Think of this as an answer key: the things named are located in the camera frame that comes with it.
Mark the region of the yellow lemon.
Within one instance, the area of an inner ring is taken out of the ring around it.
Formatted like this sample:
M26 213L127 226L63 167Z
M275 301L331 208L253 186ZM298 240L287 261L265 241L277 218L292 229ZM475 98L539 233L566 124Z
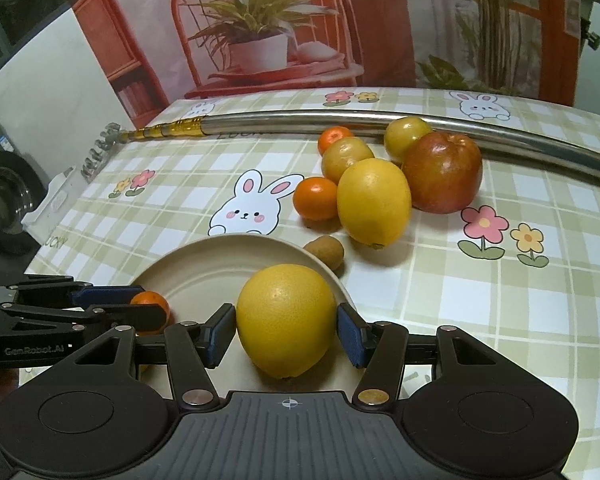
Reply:
M308 266L276 264L246 281L236 304L242 348L276 379L298 377L321 361L335 338L337 304Z
M373 248L393 244L406 229L412 196L392 162L369 158L349 167L337 184L338 217L357 242Z

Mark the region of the white plastic rack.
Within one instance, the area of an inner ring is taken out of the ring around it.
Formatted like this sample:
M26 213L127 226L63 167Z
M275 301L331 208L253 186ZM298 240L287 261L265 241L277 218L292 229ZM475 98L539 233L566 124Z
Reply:
M50 180L42 202L34 211L24 215L24 229L38 244L44 245L86 188L87 182L76 167L56 174Z

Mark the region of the beige round plate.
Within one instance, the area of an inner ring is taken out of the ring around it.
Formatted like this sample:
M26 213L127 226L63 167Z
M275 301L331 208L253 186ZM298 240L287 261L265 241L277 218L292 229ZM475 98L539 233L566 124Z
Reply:
M157 260L133 283L166 298L174 322L201 324L222 304L234 304L252 274L279 263L308 266L321 274L338 302L352 301L337 275L303 248L256 234L202 238ZM234 337L221 364L209 370L208 375L222 398L231 391L341 390L352 396L362 370L350 363L340 341L335 339L323 359L303 375L275 379L253 365L239 338Z

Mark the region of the printed room backdrop cloth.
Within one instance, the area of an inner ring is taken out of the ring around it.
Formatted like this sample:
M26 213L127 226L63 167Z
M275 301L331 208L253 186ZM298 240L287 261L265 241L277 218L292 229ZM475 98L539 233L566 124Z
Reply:
M376 87L569 105L580 0L68 0L114 93L142 126L181 98Z

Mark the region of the telescopic metal pole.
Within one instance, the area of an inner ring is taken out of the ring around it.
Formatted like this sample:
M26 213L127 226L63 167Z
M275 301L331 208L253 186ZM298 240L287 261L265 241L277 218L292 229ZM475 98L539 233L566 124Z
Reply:
M135 131L112 122L100 133L84 159L81 174L92 182L122 145L145 140L204 138L230 133L319 134L331 126L346 126L361 136L382 136L396 118L393 112L366 110L270 110L181 118ZM600 186L600 153L548 136L467 119L426 115L436 129L466 134L488 157L518 165L546 167Z

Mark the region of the green yellow plum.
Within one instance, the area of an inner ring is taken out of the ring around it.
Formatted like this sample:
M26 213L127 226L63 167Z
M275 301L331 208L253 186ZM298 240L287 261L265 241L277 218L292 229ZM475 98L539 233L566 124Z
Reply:
M417 116L393 120L386 127L384 145L393 162L402 162L406 150L422 136L432 131L428 122Z
M347 136L334 142L323 154L321 168L323 176L338 183L343 173L364 159L374 158L373 151L357 136Z

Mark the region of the washing machine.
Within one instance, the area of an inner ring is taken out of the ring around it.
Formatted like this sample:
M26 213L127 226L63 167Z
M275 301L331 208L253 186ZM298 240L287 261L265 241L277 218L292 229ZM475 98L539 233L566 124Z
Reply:
M0 126L0 272L27 269L41 247L23 218L42 203L47 188Z

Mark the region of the orange tangerine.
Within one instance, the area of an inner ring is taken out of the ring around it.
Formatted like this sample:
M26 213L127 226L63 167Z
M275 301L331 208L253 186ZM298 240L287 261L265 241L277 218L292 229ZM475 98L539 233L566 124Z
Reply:
M142 315L143 322L140 326L142 336L160 334L172 322L169 303L158 292L152 290L139 292L131 299L131 304L132 306L150 307Z
M324 177L302 180L294 190L292 203L304 220L326 221L337 217L337 185Z
M320 155L323 155L335 142L350 138L352 131L343 126L333 126L325 129L317 140L317 149Z

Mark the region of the dark red apple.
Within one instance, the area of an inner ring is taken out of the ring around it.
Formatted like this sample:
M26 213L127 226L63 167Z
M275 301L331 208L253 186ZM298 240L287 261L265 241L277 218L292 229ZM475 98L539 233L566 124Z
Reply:
M433 131L415 141L402 162L415 208L452 214L476 197L482 180L482 154L469 136Z

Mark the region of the checkered bunny tablecloth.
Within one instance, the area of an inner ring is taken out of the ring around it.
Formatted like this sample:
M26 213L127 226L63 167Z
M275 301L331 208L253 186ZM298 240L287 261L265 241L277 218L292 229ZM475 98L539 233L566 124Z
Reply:
M431 334L453 324L566 396L580 429L571 479L600 479L600 186L486 160L474 200L430 214L399 200L400 169L370 141L379 188L347 188L340 217L313 224L265 189L317 177L314 136L222 133L128 144L47 237L33 273L126 285L149 272L178 318L238 298L261 266L330 233L340 281L369 321Z

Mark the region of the small brown kiwi on table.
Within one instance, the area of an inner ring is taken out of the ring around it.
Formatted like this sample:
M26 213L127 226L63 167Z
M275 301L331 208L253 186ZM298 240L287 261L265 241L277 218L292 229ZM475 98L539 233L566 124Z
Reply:
M330 270L337 271L344 261L344 247L335 237L323 235L311 240L303 249L314 255L315 258L328 266Z

